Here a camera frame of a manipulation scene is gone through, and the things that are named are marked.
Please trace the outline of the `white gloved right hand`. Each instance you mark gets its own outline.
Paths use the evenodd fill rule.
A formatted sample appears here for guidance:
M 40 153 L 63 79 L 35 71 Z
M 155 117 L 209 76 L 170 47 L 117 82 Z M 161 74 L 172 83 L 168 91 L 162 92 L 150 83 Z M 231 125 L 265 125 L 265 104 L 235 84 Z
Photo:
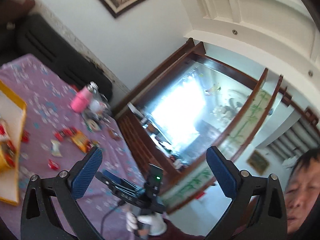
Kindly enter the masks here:
M 138 217 L 130 211 L 126 213 L 126 228 L 129 232 L 138 230 L 138 222 L 149 226 L 148 235 L 150 236 L 160 236 L 165 233 L 168 228 L 162 215 L 159 213 Z

